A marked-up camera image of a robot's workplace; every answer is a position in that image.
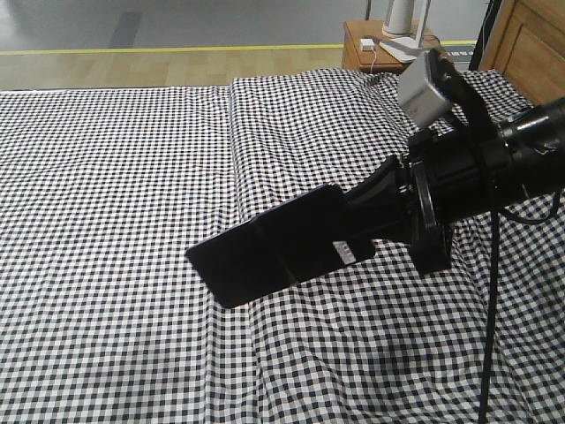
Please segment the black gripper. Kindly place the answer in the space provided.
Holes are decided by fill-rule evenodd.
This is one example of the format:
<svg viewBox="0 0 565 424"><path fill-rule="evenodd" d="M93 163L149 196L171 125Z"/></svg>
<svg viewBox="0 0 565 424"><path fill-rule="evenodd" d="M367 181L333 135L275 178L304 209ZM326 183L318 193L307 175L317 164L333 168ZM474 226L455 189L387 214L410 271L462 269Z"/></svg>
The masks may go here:
<svg viewBox="0 0 565 424"><path fill-rule="evenodd" d="M403 167L389 156L379 168L345 195L345 229L351 237L408 244L420 275L451 266L453 224L526 199L511 150L495 136L475 140L465 130L442 136L432 130L408 139L409 187L414 201L410 219L401 187Z"/></svg>

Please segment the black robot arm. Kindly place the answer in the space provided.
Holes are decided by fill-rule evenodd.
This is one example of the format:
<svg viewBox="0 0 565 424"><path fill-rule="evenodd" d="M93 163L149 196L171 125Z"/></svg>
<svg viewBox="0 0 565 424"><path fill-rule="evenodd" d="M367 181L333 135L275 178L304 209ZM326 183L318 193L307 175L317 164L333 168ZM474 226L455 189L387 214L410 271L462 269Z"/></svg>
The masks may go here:
<svg viewBox="0 0 565 424"><path fill-rule="evenodd" d="M453 223L564 186L564 101L494 122L478 92L438 50L400 75L397 101L416 124L409 151L390 156L345 195L342 261L371 258L373 241L404 243L417 271L448 268Z"/></svg>

